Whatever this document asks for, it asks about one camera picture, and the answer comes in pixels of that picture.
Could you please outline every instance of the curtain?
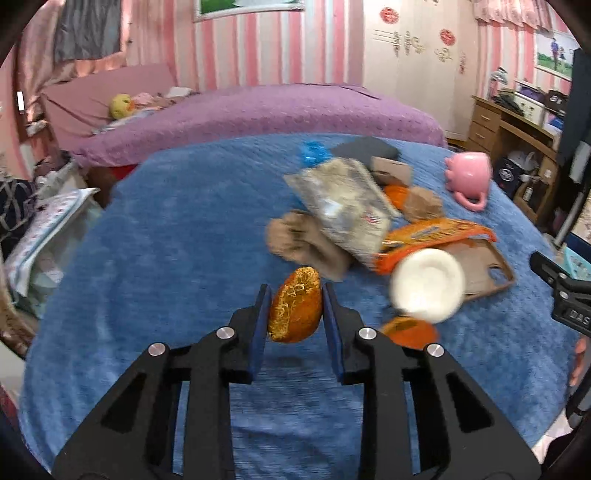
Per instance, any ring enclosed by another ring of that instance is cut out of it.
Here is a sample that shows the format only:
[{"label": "curtain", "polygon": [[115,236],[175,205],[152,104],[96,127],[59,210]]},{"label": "curtain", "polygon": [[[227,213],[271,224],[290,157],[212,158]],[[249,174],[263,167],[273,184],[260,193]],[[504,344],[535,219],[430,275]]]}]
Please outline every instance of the curtain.
[{"label": "curtain", "polygon": [[121,0],[67,0],[53,45],[53,60],[97,60],[119,51]]},{"label": "curtain", "polygon": [[550,30],[550,11],[546,0],[474,0],[474,16],[484,22],[529,25],[535,30]]},{"label": "curtain", "polygon": [[100,60],[73,60],[54,64],[56,26],[66,0],[48,0],[35,14],[22,33],[17,59],[18,89],[23,92],[27,121],[41,112],[37,98],[44,86],[72,80],[101,70],[112,70],[126,64],[132,0],[122,0],[121,43],[117,53]]}]

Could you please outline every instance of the brown cardboard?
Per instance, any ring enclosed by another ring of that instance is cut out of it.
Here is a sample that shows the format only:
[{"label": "brown cardboard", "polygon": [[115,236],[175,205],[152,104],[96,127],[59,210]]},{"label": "brown cardboard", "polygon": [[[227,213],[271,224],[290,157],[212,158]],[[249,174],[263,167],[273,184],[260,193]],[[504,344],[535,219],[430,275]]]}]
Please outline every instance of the brown cardboard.
[{"label": "brown cardboard", "polygon": [[402,207],[404,218],[411,223],[443,216],[443,202],[431,190],[410,187]]},{"label": "brown cardboard", "polygon": [[380,185],[410,187],[413,184],[413,168],[401,161],[371,157],[371,171]]},{"label": "brown cardboard", "polygon": [[548,185],[552,185],[556,181],[557,174],[558,165],[550,158],[544,157],[542,165],[540,165],[540,170],[538,171],[538,175],[542,181]]},{"label": "brown cardboard", "polygon": [[[439,247],[460,263],[466,276],[465,301],[506,290],[515,283],[515,273],[496,247],[485,238],[467,238]],[[496,285],[489,268],[499,268],[506,282]]]}]

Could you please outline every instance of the blue blanket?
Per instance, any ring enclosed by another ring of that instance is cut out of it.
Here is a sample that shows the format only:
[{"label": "blue blanket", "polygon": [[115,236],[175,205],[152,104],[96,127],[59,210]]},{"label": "blue blanket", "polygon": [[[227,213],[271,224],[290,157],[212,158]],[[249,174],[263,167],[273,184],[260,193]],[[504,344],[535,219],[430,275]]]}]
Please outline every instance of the blue blanket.
[{"label": "blue blanket", "polygon": [[[301,166],[303,141],[332,147],[349,138],[267,135],[162,151],[118,185],[50,299],[29,353],[20,424],[43,465],[51,466],[149,344],[197,342],[252,304],[261,283],[277,289],[295,265],[268,253],[265,227],[300,205],[282,176]],[[449,217],[496,232],[515,270],[513,288],[471,301],[438,329],[442,344],[533,445],[564,406],[577,338],[551,320],[550,288],[528,266],[530,253],[550,249],[495,185],[481,214],[454,202],[443,186],[449,151],[390,143],[414,167],[415,183],[443,198]],[[387,287],[387,277],[357,265],[336,292],[379,326]],[[233,386],[231,402],[240,479],[356,478],[362,392],[337,384],[322,326],[299,344],[268,342],[258,381]]]}]

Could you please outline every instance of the gray curtain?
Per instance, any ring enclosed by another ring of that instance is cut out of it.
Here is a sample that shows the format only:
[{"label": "gray curtain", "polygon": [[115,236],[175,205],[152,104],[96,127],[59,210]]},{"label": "gray curtain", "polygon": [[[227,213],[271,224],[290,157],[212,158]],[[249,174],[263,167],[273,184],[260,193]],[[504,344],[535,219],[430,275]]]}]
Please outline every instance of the gray curtain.
[{"label": "gray curtain", "polygon": [[57,23],[55,64],[98,60],[121,50],[121,0],[67,0]]}]

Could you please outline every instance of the orange bag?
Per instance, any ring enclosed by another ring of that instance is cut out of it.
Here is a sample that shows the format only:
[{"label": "orange bag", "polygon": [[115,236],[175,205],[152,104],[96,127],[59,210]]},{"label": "orange bag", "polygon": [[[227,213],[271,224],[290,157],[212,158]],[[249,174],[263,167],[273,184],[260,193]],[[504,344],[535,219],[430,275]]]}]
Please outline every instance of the orange bag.
[{"label": "orange bag", "polygon": [[475,235],[487,235],[491,242],[496,242],[496,235],[491,229],[466,220],[435,218],[411,223],[390,232],[382,241],[374,270],[380,275],[388,275],[398,262],[413,252]]}]

